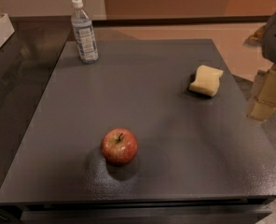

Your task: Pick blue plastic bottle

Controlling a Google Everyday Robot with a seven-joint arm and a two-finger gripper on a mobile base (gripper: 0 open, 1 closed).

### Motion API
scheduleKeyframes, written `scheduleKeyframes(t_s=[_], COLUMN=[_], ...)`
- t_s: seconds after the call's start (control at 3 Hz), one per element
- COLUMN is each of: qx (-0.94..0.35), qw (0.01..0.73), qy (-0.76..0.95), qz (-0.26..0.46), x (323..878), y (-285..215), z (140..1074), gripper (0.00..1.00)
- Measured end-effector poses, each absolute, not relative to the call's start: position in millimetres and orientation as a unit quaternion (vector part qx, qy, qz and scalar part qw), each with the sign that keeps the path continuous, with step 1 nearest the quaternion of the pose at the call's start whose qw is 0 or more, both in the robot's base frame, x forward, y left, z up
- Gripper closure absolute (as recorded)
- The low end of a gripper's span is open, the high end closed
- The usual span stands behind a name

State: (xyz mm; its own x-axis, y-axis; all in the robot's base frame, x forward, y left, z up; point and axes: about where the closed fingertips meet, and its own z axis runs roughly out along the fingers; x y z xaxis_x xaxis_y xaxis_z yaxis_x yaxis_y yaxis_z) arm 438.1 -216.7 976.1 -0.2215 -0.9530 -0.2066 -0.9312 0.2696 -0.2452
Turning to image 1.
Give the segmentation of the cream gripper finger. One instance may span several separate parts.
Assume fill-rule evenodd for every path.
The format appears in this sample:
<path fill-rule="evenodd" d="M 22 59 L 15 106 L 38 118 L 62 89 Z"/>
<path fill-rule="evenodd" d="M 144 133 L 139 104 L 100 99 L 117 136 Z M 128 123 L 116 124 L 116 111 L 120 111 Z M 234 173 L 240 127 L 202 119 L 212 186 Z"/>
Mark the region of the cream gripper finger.
<path fill-rule="evenodd" d="M 276 111 L 276 63 L 267 71 L 259 70 L 251 89 L 247 116 L 264 121 Z"/>

